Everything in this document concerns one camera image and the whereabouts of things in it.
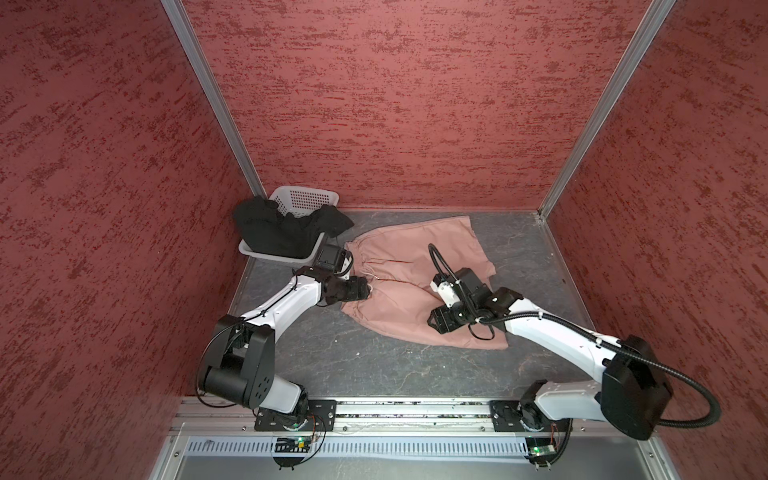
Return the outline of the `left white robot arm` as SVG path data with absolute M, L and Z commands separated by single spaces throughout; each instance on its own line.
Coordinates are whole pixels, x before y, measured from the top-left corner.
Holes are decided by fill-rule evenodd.
M 306 389 L 275 373 L 276 345 L 306 311 L 367 299 L 368 281 L 318 267 L 299 269 L 288 284 L 261 306 L 216 324 L 195 377 L 195 391 L 215 395 L 253 411 L 268 410 L 288 423 L 309 415 Z

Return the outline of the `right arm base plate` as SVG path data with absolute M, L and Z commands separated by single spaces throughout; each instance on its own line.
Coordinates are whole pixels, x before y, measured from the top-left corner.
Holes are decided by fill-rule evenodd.
M 551 420 L 538 411 L 526 411 L 517 400 L 490 400 L 489 416 L 497 433 L 564 433 L 568 419 Z

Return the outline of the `left circuit board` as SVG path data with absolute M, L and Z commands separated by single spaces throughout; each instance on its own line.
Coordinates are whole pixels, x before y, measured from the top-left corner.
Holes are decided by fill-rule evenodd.
M 310 437 L 278 437 L 274 445 L 277 455 L 306 456 L 312 452 L 313 441 Z

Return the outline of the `circuit board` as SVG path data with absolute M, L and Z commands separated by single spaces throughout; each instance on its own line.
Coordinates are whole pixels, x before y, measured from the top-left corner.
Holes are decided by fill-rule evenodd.
M 306 456 L 312 452 L 313 441 L 310 437 L 278 437 L 274 445 L 277 455 Z
M 527 449 L 525 458 L 532 464 L 546 464 L 557 456 L 557 447 L 549 438 L 527 437 L 525 444 Z

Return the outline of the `black shorts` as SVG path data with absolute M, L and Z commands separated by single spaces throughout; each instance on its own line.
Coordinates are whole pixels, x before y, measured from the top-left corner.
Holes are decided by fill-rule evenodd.
M 288 258 L 305 258 L 321 234 L 337 237 L 354 226 L 335 206 L 323 205 L 297 217 L 281 213 L 277 202 L 261 197 L 240 202 L 232 216 L 238 233 L 253 252 Z

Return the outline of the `pink shorts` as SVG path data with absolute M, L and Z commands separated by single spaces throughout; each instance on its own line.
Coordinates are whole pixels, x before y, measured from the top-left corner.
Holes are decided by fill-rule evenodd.
M 468 267 L 485 283 L 496 274 L 467 216 L 386 226 L 347 242 L 354 257 L 352 274 L 367 279 L 368 299 L 343 304 L 341 310 L 359 325 L 383 336 L 429 345 L 504 350 L 504 334 L 480 340 L 463 326 L 440 334 L 428 325 L 431 312 L 444 302 L 431 287 L 437 270 L 428 246 L 433 244 L 453 268 Z

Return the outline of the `aluminium corner post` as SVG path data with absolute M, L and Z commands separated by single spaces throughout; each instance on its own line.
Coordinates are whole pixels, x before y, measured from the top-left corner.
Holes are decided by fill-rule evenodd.
M 538 216 L 542 223 L 548 221 L 569 181 L 576 173 L 675 4 L 675 0 L 653 0 L 649 3 L 563 167 L 538 209 Z
M 266 190 L 247 151 L 245 142 L 236 126 L 215 75 L 205 57 L 183 2 L 179 0 L 162 0 L 161 4 L 246 183 L 254 195 L 266 197 Z

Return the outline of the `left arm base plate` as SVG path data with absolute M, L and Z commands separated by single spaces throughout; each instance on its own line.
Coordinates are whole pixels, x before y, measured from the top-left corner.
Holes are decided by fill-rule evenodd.
M 254 430 L 258 432 L 330 432 L 334 428 L 338 402 L 327 399 L 303 399 L 290 413 L 270 409 L 256 411 Z

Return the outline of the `right aluminium corner post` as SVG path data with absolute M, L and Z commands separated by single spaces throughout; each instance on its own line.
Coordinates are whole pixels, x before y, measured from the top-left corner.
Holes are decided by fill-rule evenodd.
M 576 173 L 675 4 L 675 0 L 653 0 L 649 3 L 563 167 L 538 209 L 538 216 L 542 223 L 548 221 L 569 181 Z

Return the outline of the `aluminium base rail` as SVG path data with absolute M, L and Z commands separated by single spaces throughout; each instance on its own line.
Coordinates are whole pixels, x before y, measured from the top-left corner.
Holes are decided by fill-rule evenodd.
M 565 429 L 523 429 L 517 420 L 503 422 L 493 413 L 490 400 L 473 397 L 336 397 L 336 405 L 323 422 L 311 419 L 290 430 L 270 420 L 266 413 L 242 407 L 214 409 L 194 397 L 185 397 L 172 420 L 171 435 L 291 435 L 314 433 L 337 437 L 548 437 L 560 438 Z

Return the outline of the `right circuit board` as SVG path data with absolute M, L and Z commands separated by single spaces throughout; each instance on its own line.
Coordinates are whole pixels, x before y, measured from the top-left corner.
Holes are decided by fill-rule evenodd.
M 525 444 L 527 449 L 525 458 L 532 464 L 546 464 L 557 456 L 557 447 L 549 438 L 527 437 Z

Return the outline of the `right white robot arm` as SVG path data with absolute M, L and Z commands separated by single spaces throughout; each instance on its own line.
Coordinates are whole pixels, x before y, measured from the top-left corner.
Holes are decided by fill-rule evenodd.
M 469 268 L 439 272 L 430 283 L 442 305 L 428 325 L 440 334 L 488 326 L 533 342 L 578 368 L 582 381 L 535 381 L 517 401 L 522 427 L 539 432 L 564 420 L 605 422 L 635 440 L 647 440 L 659 425 L 673 390 L 653 367 L 650 346 L 599 334 L 562 319 L 522 294 L 491 290 Z

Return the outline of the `left aluminium corner post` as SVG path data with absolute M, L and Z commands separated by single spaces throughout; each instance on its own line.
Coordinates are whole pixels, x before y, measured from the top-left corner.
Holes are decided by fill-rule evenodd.
M 161 4 L 246 183 L 254 195 L 266 197 L 266 190 L 247 151 L 245 142 L 236 126 L 215 75 L 205 57 L 183 2 L 179 0 L 162 0 Z

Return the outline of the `white plastic laundry basket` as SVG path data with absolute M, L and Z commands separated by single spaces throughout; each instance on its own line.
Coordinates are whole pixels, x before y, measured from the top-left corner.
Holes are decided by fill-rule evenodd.
M 306 217 L 320 209 L 323 205 L 337 206 L 339 203 L 339 195 L 336 192 L 302 186 L 278 187 L 274 190 L 269 199 L 277 203 L 278 211 L 280 213 L 290 213 L 296 218 Z M 302 267 L 313 263 L 324 244 L 325 239 L 326 234 L 321 233 L 316 239 L 310 254 L 304 258 L 292 258 L 254 252 L 244 240 L 239 242 L 238 251 L 245 256 L 255 259 L 285 264 L 292 267 Z

